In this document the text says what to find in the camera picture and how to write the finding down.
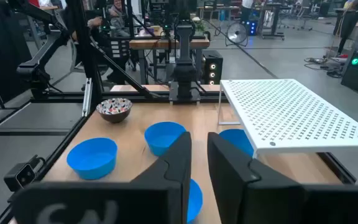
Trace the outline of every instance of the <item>chair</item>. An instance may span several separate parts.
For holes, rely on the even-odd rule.
[[[304,30],[307,29],[311,31],[313,29],[312,26],[306,26],[306,22],[310,19],[317,19],[318,18],[318,12],[314,12],[315,9],[319,9],[318,6],[312,6],[310,3],[310,0],[303,0],[301,3],[301,8],[299,10],[299,13],[296,15],[296,19],[300,22],[303,20],[302,25],[293,26],[298,27],[298,30]]]

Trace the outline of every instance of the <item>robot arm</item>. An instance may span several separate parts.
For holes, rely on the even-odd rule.
[[[31,5],[27,0],[8,0],[8,3],[15,11],[42,21],[46,29],[48,29],[48,24],[52,24],[60,30],[60,33],[51,33],[50,30],[46,30],[49,34],[48,41],[31,60],[21,63],[17,68],[17,73],[21,78],[30,82],[33,95],[41,96],[50,80],[50,75],[45,72],[45,65],[60,46],[67,44],[70,35],[56,16]]]

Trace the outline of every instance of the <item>person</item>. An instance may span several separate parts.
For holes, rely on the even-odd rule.
[[[115,32],[115,36],[118,37],[129,37],[130,35],[124,31],[125,22],[122,18],[122,2],[121,0],[114,0],[114,4],[109,9],[111,15],[110,23]]]
[[[252,11],[254,0],[242,0],[241,3],[241,23],[246,24]]]
[[[110,16],[115,17],[115,15],[113,15],[111,9],[109,9],[109,12],[110,12]],[[99,27],[103,23],[102,17],[101,16],[96,16],[93,11],[86,11],[85,14],[86,14],[86,18],[88,19],[87,26],[90,29],[90,33],[91,33],[93,39],[98,43],[99,47],[104,49],[104,51],[105,51],[105,53],[106,53],[106,55],[108,57],[110,57],[116,64],[118,64],[123,70],[125,70],[126,69],[127,58],[114,58],[112,56],[110,40],[105,38],[105,37],[103,37],[99,33]],[[71,34],[71,38],[74,41],[78,41],[77,34],[76,34],[76,31],[75,31],[75,26],[74,26],[74,23],[73,23],[73,20],[72,20],[71,9],[68,6],[64,9],[64,12],[62,14],[62,19],[65,22],[66,28],[68,29],[69,33]],[[77,55],[77,59],[79,61],[81,61],[81,55],[80,54]],[[96,57],[96,59],[97,59],[97,61],[99,61],[101,63],[104,63],[103,58]],[[125,81],[123,79],[123,76],[122,76],[121,72],[118,69],[113,68],[112,74],[108,75],[107,78],[108,78],[108,80],[110,82],[114,82],[114,83],[116,83],[118,85],[125,85]]]

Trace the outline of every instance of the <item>black metal frame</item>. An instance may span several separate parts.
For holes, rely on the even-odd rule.
[[[132,13],[132,7],[131,7],[131,1],[127,0],[130,7],[128,7],[128,13]],[[89,55],[89,52],[94,51],[92,46],[90,44],[81,44],[81,43],[90,43],[90,37],[88,35],[88,30],[85,29],[86,26],[83,26],[83,24],[86,24],[85,20],[85,12],[82,6],[81,1],[79,0],[69,0],[67,1],[67,4],[71,8],[76,8],[79,10],[75,10],[75,13],[73,15],[74,22],[75,22],[75,28],[77,31],[78,40],[80,43],[80,50],[84,55]],[[155,92],[149,92],[153,96],[160,96],[160,97],[151,97],[147,98],[145,97],[144,93],[141,92],[133,92],[133,91],[120,91],[120,92],[102,92],[102,83],[100,79],[100,75],[98,72],[98,69],[96,67],[96,62],[94,61],[93,57],[85,57],[85,61],[83,62],[85,73],[87,78],[92,78],[92,85],[93,85],[93,91],[91,93],[91,112],[88,116],[81,117],[74,127],[70,130],[69,133],[67,133],[66,137],[62,141],[62,143],[52,152],[52,154],[47,158],[46,165],[42,167],[38,171],[38,175],[36,177],[36,180],[42,180],[43,177],[46,175],[46,173],[50,170],[50,168],[54,165],[54,163],[57,161],[57,159],[61,156],[61,154],[64,152],[64,150],[67,148],[69,143],[72,141],[72,139],[77,135],[77,133],[81,130],[83,125],[87,122],[88,118],[93,114],[94,109],[96,105],[102,101],[106,100],[112,97],[120,97],[120,98],[127,98],[131,100],[134,103],[168,103],[169,102],[169,91],[155,91]],[[218,91],[209,91],[207,93],[200,93],[201,95],[201,103],[217,103],[219,100],[219,92]],[[13,111],[9,115],[7,115],[3,120],[0,121],[3,122],[4,120],[10,118],[14,113],[16,113],[19,109],[23,108],[25,105],[28,105],[31,103],[82,103],[84,100],[84,93],[82,92],[68,92],[68,93],[50,93],[48,97],[46,98],[34,98],[31,99],[31,101],[27,102],[26,104],[22,105],[17,110]],[[225,97],[224,93],[222,94],[222,102],[227,102],[227,98]],[[335,160],[327,160],[323,159],[327,165],[332,168],[332,166],[337,166],[335,164]],[[352,183],[354,181],[344,181],[345,183]],[[0,223],[9,223],[11,219],[13,218],[13,214],[11,211],[11,205],[9,204],[5,211],[0,215]]]

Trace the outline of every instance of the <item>patterned bowl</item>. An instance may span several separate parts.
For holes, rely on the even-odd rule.
[[[131,112],[131,108],[132,102],[130,100],[115,98],[111,100],[104,100],[96,107],[96,110],[106,121],[119,123],[128,117],[129,112]]]

